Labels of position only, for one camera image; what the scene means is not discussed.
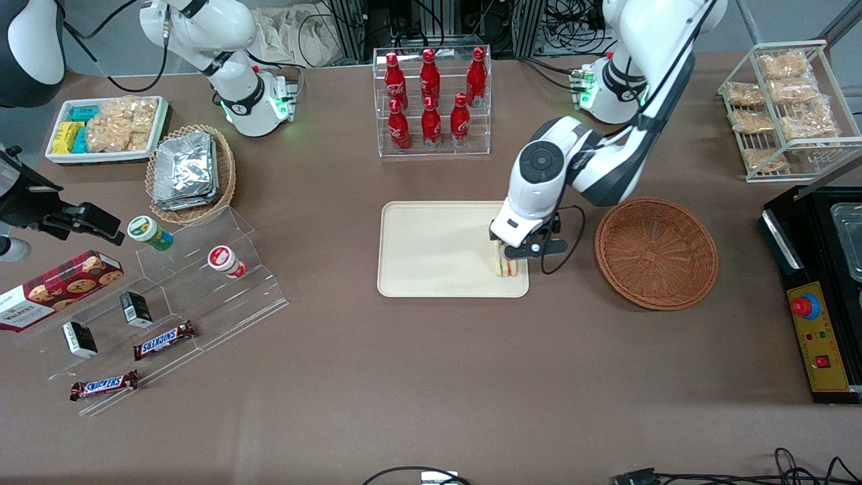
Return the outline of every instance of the red emergency stop button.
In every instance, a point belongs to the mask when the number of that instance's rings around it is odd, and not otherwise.
[[[794,315],[813,320],[820,315],[820,301],[811,293],[804,293],[790,302],[790,309]]]

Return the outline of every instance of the foil-wrapped food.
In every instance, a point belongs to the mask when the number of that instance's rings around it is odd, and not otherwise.
[[[154,172],[153,203],[163,211],[213,204],[222,195],[216,139],[205,131],[160,143]]]

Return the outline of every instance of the table surface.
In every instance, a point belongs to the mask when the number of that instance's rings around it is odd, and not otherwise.
[[[491,154],[460,160],[378,158],[367,66],[308,71],[297,120],[259,139],[228,125],[203,76],[165,76],[152,93],[170,101],[172,128],[207,123],[228,138],[233,206],[257,229],[290,305],[95,418],[79,418],[43,380],[38,353],[4,334],[0,481],[356,484],[421,464],[477,485],[586,484],[650,466],[771,473],[777,446],[804,466],[840,454],[862,471],[859,408],[810,403],[778,273],[755,229],[759,207],[788,185],[743,181],[715,98],[741,55],[698,55],[634,193],[681,204],[715,239],[715,288],[681,312],[646,311],[615,293],[591,244],[606,209],[588,205],[584,245],[553,276],[531,263],[523,298],[378,293],[387,202],[500,200],[523,143],[573,112],[565,91],[517,62],[495,61]],[[60,96],[119,94],[70,76]],[[42,160],[38,169],[68,201],[122,220],[148,213],[142,165]],[[0,292],[86,249],[129,266],[141,248],[19,234],[34,255],[3,265]],[[390,482],[418,482],[401,478]]]

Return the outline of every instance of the wicker basket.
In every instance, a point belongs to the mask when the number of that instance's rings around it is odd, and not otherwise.
[[[597,230],[596,258],[616,291],[653,310],[694,305],[718,275],[715,243],[703,224],[660,198],[633,198],[610,210]]]
[[[155,204],[150,204],[150,210],[153,211],[153,214],[165,222],[180,225],[191,224],[201,217],[206,217],[218,211],[225,205],[230,205],[230,199],[234,197],[234,190],[236,189],[236,165],[234,164],[234,153],[230,151],[228,141],[224,139],[224,135],[211,126],[193,124],[172,131],[166,138],[178,138],[198,129],[210,133],[215,138],[215,156],[218,162],[218,181],[219,186],[222,187],[222,198],[218,199],[218,202],[215,204],[200,205],[179,211],[162,211]],[[147,179],[144,182],[150,198],[153,198],[155,161],[156,154],[153,152],[150,154],[150,161],[147,162]]]

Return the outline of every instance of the coca-cola bottle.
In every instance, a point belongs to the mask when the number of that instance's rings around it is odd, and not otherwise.
[[[407,125],[407,117],[401,112],[401,101],[397,99],[389,100],[389,134],[397,153],[403,154],[410,149],[410,130]]]
[[[425,105],[425,111],[422,112],[422,142],[426,150],[435,152],[442,144],[437,100],[433,96],[426,96],[422,104]]]
[[[386,53],[386,94],[389,99],[397,99],[401,103],[401,109],[407,109],[407,81],[404,73],[398,66],[398,56],[394,52]]]
[[[470,129],[470,110],[467,109],[467,95],[459,92],[455,95],[455,107],[452,109],[450,133],[452,146],[463,148],[467,146],[467,132]]]
[[[419,70],[419,83],[422,87],[422,99],[431,96],[440,104],[440,69],[434,63],[434,50],[422,51],[422,69]]]
[[[484,106],[485,80],[488,67],[484,63],[484,47],[473,49],[473,62],[467,68],[467,104],[473,107]]]

